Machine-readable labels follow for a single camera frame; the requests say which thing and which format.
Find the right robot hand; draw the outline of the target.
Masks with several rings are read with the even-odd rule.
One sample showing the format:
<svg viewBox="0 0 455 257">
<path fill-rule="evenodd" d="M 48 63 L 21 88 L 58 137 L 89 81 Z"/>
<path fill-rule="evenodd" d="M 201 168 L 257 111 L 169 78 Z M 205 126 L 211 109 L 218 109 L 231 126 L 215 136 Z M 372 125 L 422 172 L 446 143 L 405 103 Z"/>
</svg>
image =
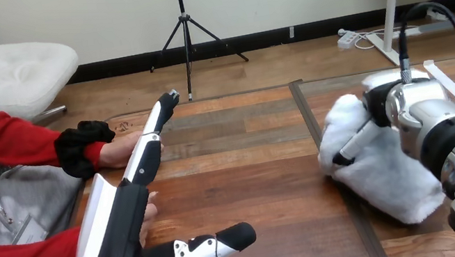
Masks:
<svg viewBox="0 0 455 257">
<path fill-rule="evenodd" d="M 388 82 L 363 94 L 364 106 L 369 114 L 368 119 L 333 156 L 333 164 L 351 165 L 360 151 L 380 135 L 382 129 L 392 127 L 391 116 L 386 113 L 386 102 L 389 92 L 400 84 L 401 80 Z"/>
</svg>

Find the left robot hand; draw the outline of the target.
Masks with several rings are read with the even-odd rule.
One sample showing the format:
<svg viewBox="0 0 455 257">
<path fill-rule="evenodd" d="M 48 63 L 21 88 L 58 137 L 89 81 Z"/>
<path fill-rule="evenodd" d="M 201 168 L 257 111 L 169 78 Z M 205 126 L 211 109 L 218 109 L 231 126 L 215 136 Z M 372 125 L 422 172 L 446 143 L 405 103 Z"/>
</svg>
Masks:
<svg viewBox="0 0 455 257">
<path fill-rule="evenodd" d="M 148 203 L 148 185 L 161 163 L 161 131 L 179 103 L 177 91 L 154 104 L 143 133 L 118 185 L 101 175 L 93 179 L 83 217 L 76 257 L 228 257 L 256 241 L 246 222 L 189 241 L 173 240 L 143 248 L 139 233 Z"/>
</svg>

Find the person's hand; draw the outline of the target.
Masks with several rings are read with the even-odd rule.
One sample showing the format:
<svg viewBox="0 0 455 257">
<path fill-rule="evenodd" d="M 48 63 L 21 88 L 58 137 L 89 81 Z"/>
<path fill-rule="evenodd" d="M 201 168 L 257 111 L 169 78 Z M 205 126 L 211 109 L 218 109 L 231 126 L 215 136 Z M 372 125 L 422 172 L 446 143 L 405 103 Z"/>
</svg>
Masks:
<svg viewBox="0 0 455 257">
<path fill-rule="evenodd" d="M 142 132 L 132 132 L 106 143 L 99 153 L 98 166 L 101 169 L 119 169 L 126 167 Z"/>
<path fill-rule="evenodd" d="M 148 231 L 152 227 L 154 220 L 157 216 L 157 206 L 154 204 L 154 200 L 158 195 L 158 191 L 150 192 L 147 200 L 147 205 L 145 209 L 145 215 L 143 219 L 143 223 L 141 225 L 140 233 L 139 233 L 139 242 L 143 248 L 146 246 L 146 240 L 148 236 Z"/>
</svg>

